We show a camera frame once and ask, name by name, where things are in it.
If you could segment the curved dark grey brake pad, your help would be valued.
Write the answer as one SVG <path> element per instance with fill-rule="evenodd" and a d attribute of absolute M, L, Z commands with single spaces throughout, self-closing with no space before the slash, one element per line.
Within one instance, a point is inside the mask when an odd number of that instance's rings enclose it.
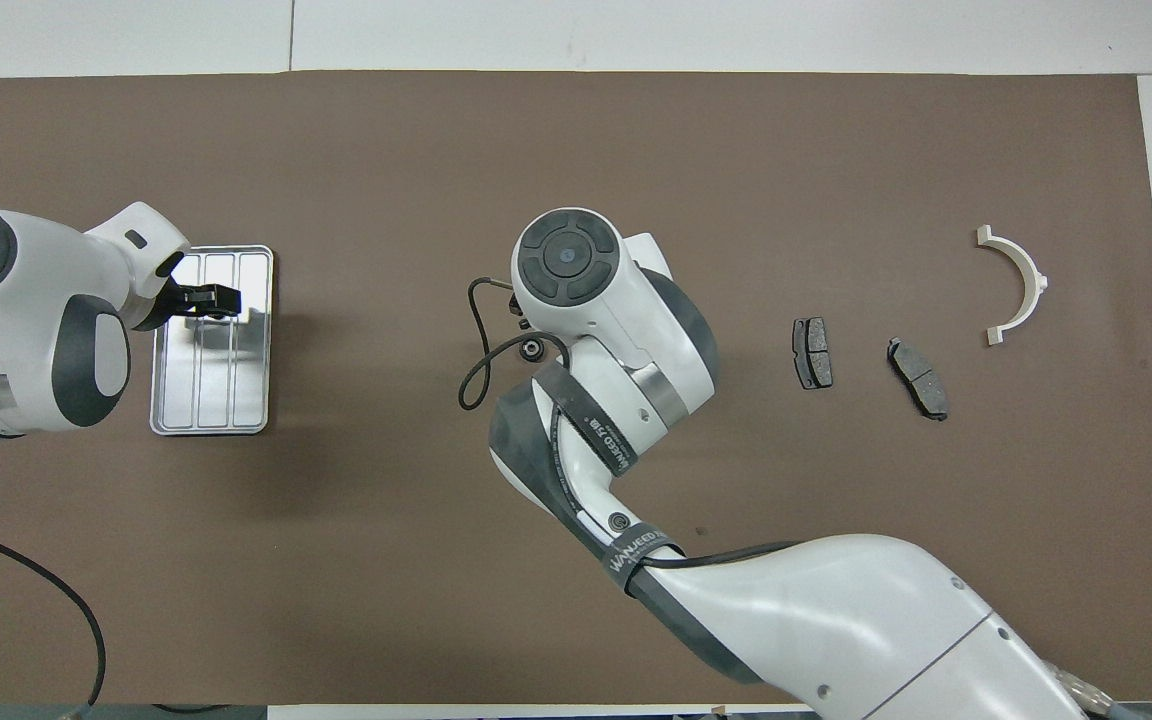
<path fill-rule="evenodd" d="M 946 420 L 948 397 L 931 361 L 901 338 L 892 338 L 887 359 L 920 414 L 932 420 Z"/>

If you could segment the silver metal tray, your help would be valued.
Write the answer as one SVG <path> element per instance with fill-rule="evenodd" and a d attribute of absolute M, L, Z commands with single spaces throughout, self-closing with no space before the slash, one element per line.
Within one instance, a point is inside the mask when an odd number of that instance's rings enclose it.
<path fill-rule="evenodd" d="M 227 319 L 174 316 L 154 333 L 147 424 L 160 435 L 243 435 L 268 424 L 274 253 L 270 247 L 194 247 L 180 285 L 241 293 Z"/>

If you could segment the rectangular dark grey brake pad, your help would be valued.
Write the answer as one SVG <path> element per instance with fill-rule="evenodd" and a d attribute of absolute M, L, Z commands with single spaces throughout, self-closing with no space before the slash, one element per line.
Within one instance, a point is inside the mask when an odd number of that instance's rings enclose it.
<path fill-rule="evenodd" d="M 791 333 L 794 365 L 804 389 L 828 388 L 833 384 L 826 323 L 823 316 L 797 318 Z"/>

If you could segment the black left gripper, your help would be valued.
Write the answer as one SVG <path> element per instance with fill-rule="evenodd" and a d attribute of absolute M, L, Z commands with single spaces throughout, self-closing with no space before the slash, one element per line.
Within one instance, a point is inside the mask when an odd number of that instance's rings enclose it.
<path fill-rule="evenodd" d="M 172 316 L 204 318 L 215 323 L 238 316 L 238 306 L 219 305 L 241 305 L 241 291 L 223 285 L 180 286 L 175 281 L 172 272 L 183 258 L 183 255 L 172 255 L 164 263 L 165 283 L 156 295 L 154 305 L 142 320 L 141 331 L 156 331 L 168 323 Z"/>

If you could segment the brown table mat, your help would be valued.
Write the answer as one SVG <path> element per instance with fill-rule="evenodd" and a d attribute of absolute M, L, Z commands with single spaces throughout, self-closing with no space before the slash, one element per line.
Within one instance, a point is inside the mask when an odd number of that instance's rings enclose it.
<path fill-rule="evenodd" d="M 69 579 L 103 700 L 758 703 L 500 477 L 467 283 L 535 217 L 654 234 L 717 397 L 617 479 L 690 553 L 895 536 L 1064 669 L 1152 700 L 1152 202 L 1126 76 L 288 73 L 0 79 L 0 209 L 146 200 L 276 255 L 262 433 L 0 442 L 0 541 Z M 977 228 L 1048 278 L 1024 286 Z M 797 318 L 833 384 L 804 389 Z M 925 418 L 887 359 L 931 361 Z"/>

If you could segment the white semicircular plastic bracket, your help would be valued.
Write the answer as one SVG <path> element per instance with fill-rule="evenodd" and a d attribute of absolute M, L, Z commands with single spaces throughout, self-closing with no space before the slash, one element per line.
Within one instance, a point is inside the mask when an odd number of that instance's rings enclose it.
<path fill-rule="evenodd" d="M 975 232 L 975 243 L 978 247 L 987 247 L 987 249 L 1001 252 L 1006 258 L 1009 258 L 1011 264 L 1018 270 L 1021 282 L 1024 286 L 1018 310 L 1016 310 L 1015 314 L 1011 314 L 1009 323 L 992 325 L 992 327 L 986 329 L 986 341 L 992 347 L 1005 342 L 1005 334 L 1007 332 L 1018 328 L 1020 324 L 1025 323 L 1030 318 L 1030 314 L 1033 314 L 1039 300 L 1041 300 L 1043 291 L 1046 291 L 1049 286 L 1049 281 L 1043 274 L 1041 270 L 1037 268 L 1032 256 L 1023 247 L 1011 242 L 1011 240 L 996 236 L 992 232 L 990 223 L 983 223 L 977 228 L 977 232 Z"/>

